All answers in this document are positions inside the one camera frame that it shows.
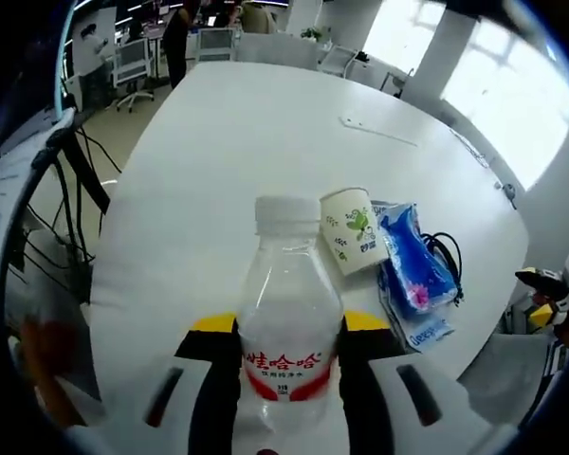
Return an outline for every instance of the person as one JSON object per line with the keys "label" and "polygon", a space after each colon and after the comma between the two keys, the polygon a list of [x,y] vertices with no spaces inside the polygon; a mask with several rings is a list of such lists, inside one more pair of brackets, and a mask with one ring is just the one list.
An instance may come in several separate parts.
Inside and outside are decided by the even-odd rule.
{"label": "person", "polygon": [[272,14],[261,5],[244,2],[239,12],[240,24],[245,33],[276,33]]}
{"label": "person", "polygon": [[109,104],[107,82],[109,71],[105,64],[107,38],[97,36],[97,25],[89,24],[80,33],[83,39],[83,61],[85,62],[83,101],[84,106],[105,107]]}
{"label": "person", "polygon": [[188,32],[193,25],[193,20],[201,3],[201,0],[184,0],[183,6],[175,11],[164,31],[162,42],[167,56],[172,88],[177,87],[186,75],[188,69],[186,65]]}
{"label": "person", "polygon": [[235,19],[236,7],[233,5],[225,6],[225,8],[219,14],[217,14],[213,26],[215,28],[231,27]]}

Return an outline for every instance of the blue tissue package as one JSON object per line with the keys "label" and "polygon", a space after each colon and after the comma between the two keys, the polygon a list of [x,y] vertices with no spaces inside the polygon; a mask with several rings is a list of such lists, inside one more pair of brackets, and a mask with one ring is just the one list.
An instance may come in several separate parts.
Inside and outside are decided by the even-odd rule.
{"label": "blue tissue package", "polygon": [[427,314],[453,301],[457,296],[455,281],[422,241],[415,205],[381,203],[375,212],[390,252],[390,259],[381,267],[402,316]]}
{"label": "blue tissue package", "polygon": [[426,353],[431,346],[454,332],[447,321],[448,307],[440,307],[425,315],[403,318],[400,307],[390,294],[390,285],[384,267],[377,276],[379,286],[379,302],[383,306],[388,320],[391,322],[396,337],[405,340],[410,351]]}

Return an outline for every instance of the white pillar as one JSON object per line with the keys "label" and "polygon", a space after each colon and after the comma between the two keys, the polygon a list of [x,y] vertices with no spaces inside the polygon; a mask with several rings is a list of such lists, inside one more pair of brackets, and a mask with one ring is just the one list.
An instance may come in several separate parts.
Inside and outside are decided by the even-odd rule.
{"label": "white pillar", "polygon": [[466,49],[475,24],[475,19],[445,9],[421,64],[405,84],[401,97],[404,101],[435,115],[440,95]]}

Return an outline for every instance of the plastic water bottle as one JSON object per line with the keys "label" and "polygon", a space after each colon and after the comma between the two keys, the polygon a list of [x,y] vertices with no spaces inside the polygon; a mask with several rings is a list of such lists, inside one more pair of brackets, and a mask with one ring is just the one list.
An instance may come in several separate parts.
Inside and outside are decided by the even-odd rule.
{"label": "plastic water bottle", "polygon": [[259,197],[255,218],[260,244],[237,318],[243,365],[264,423],[295,431],[324,413],[343,308],[316,251],[320,202]]}

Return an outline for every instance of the white table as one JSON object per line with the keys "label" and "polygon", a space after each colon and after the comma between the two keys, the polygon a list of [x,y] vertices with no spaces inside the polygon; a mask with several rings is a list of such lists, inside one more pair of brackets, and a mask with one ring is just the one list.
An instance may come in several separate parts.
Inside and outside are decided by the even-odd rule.
{"label": "white table", "polygon": [[[236,309],[258,244],[256,196],[346,186],[414,201],[424,230],[457,239],[466,302],[450,316],[455,333],[428,354],[457,378],[503,313],[527,250],[495,182],[445,125],[372,88],[285,66],[198,65],[141,136],[103,221],[90,326],[106,405],[152,359],[172,355],[194,321]],[[385,318],[375,271],[344,280],[322,253],[346,309]]]}

